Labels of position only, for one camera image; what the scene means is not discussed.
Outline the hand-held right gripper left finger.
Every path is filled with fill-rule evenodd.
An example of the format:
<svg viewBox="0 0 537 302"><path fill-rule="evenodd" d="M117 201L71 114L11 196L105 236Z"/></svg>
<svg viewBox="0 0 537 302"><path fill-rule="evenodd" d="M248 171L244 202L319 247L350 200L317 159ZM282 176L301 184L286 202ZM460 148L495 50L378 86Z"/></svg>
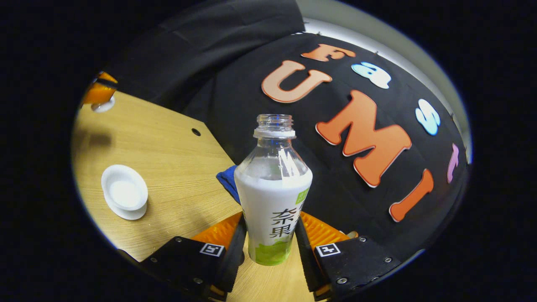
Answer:
<svg viewBox="0 0 537 302"><path fill-rule="evenodd" d="M138 265L193 301L225 301L244 262L246 235L238 212L192 238L169 239Z"/></svg>

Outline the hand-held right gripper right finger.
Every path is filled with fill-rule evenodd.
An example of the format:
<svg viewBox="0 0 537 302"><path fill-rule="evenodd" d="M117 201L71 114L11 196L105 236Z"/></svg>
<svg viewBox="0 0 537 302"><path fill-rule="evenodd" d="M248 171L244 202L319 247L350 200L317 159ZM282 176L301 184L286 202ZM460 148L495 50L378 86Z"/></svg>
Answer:
<svg viewBox="0 0 537 302"><path fill-rule="evenodd" d="M349 237L302 212L295 230L309 292L315 300L345 300L388 277L400 260L374 239Z"/></svg>

